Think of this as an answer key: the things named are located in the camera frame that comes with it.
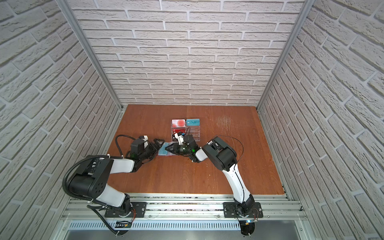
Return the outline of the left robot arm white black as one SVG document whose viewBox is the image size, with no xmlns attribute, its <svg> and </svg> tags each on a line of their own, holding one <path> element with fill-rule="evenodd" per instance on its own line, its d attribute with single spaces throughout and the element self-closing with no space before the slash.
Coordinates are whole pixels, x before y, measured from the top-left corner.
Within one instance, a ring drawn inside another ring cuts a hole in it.
<svg viewBox="0 0 384 240">
<path fill-rule="evenodd" d="M 99 204 L 102 208 L 115 211 L 120 216 L 127 216 L 132 211 L 130 196 L 108 185 L 110 175 L 117 173 L 135 173 L 143 165 L 152 161 L 161 149 L 164 140 L 147 136 L 133 139 L 131 150 L 123 155 L 87 156 L 75 163 L 65 173 L 63 190 L 72 198 Z"/>
</svg>

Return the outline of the clear acrylic card display stand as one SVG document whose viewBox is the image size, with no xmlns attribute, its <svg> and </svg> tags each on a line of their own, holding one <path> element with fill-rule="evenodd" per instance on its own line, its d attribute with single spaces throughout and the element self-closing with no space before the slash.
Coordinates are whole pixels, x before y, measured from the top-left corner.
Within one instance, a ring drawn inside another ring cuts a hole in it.
<svg viewBox="0 0 384 240">
<path fill-rule="evenodd" d="M 201 140 L 201 122 L 199 127 L 186 127 L 185 128 L 172 128 L 172 121 L 171 121 L 171 137 L 173 142 L 177 142 L 178 140 L 175 138 L 174 135 L 172 135 L 172 129 L 185 129 L 186 132 L 184 135 L 193 135 L 196 142 L 199 142 Z"/>
</svg>

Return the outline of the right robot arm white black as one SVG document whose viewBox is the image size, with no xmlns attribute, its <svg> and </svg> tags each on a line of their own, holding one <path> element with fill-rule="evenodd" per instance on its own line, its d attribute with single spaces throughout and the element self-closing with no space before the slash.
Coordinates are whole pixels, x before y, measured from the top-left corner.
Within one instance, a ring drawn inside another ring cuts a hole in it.
<svg viewBox="0 0 384 240">
<path fill-rule="evenodd" d="M 228 180 L 239 214 L 248 215 L 255 200 L 241 177 L 236 151 L 220 137 L 214 137 L 202 147 L 197 145 L 192 135 L 177 138 L 178 141 L 165 147 L 165 150 L 174 155 L 188 157 L 194 163 L 209 159 Z"/>
</svg>

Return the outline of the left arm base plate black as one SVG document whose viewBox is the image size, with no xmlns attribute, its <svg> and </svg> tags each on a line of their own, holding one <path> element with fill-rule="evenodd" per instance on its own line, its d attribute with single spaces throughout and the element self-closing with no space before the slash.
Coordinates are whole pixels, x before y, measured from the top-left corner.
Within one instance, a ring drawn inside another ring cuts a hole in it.
<svg viewBox="0 0 384 240">
<path fill-rule="evenodd" d="M 146 212 L 147 202 L 129 202 L 121 207 L 107 207 L 106 218 L 143 218 Z"/>
</svg>

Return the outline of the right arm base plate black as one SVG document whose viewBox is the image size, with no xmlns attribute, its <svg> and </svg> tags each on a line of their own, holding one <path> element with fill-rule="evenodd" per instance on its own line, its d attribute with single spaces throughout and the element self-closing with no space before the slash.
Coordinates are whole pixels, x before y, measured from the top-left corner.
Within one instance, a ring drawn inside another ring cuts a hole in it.
<svg viewBox="0 0 384 240">
<path fill-rule="evenodd" d="M 235 202 L 224 202 L 223 211 L 225 218 L 263 218 L 263 210 L 259 202 L 253 202 L 250 206 L 240 205 Z"/>
</svg>

